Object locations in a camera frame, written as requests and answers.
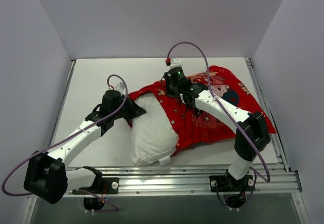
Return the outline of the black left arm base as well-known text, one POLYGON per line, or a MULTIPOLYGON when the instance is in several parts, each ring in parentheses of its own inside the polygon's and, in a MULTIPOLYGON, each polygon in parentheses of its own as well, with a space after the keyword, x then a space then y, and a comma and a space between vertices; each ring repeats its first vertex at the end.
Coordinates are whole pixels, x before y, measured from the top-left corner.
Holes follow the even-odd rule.
POLYGON ((99 185, 96 194, 100 195, 114 195, 118 193, 119 178, 117 177, 104 177, 99 185))

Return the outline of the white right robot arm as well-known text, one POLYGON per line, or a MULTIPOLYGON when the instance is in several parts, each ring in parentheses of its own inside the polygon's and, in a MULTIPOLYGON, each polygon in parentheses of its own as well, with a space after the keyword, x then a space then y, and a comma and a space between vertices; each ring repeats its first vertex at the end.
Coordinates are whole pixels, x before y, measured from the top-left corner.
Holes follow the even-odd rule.
POLYGON ((243 184, 254 159, 270 142, 274 126, 245 85, 228 69, 211 66, 185 76, 181 67, 164 73, 154 84, 154 95, 179 136, 176 150, 198 143, 234 138, 236 152, 225 184, 243 184))

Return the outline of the red printed pillowcase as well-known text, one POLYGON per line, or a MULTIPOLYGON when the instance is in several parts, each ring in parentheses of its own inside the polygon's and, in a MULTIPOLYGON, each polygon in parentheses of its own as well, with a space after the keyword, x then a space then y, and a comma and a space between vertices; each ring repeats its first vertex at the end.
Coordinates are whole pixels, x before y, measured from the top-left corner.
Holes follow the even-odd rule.
MULTIPOLYGON (((214 95, 220 96, 234 106, 252 113, 261 107, 247 87, 228 69, 211 66, 209 72, 190 76, 192 82, 211 85, 214 95)), ((178 134, 177 154, 199 143, 215 143, 235 136, 234 132, 219 119, 208 113, 196 115, 194 109, 187 107, 181 100, 167 96, 165 81, 156 81, 129 94, 135 102, 140 96, 152 93, 160 101, 173 130, 178 134)))

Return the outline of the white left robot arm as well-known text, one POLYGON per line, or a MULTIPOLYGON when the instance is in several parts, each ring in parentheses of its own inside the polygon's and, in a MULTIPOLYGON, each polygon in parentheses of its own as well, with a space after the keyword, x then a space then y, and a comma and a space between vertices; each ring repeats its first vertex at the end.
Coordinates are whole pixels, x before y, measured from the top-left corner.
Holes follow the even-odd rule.
POLYGON ((107 90, 102 102, 62 144, 44 152, 36 151, 28 160, 24 189, 50 204, 70 191, 100 193, 104 189, 101 171, 90 166, 67 170, 68 166, 87 146, 105 135, 116 120, 131 121, 145 113, 129 96, 107 90))

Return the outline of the white pillow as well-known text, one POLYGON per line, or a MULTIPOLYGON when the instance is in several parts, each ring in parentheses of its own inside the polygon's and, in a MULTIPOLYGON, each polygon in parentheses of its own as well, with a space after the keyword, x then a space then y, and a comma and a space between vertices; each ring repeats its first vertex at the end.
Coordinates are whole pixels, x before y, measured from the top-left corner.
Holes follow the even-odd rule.
POLYGON ((132 121, 131 161, 135 166, 171 163, 179 140, 164 109, 154 94, 140 96, 135 103, 146 110, 132 121))

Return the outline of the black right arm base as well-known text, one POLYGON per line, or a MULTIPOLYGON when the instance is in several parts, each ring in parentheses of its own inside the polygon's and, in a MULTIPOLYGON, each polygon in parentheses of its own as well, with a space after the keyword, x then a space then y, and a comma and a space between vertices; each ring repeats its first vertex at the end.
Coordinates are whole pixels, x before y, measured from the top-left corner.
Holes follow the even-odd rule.
POLYGON ((209 176, 210 189, 212 192, 245 192, 254 191, 254 179, 246 175, 240 180, 235 180, 231 175, 209 176))

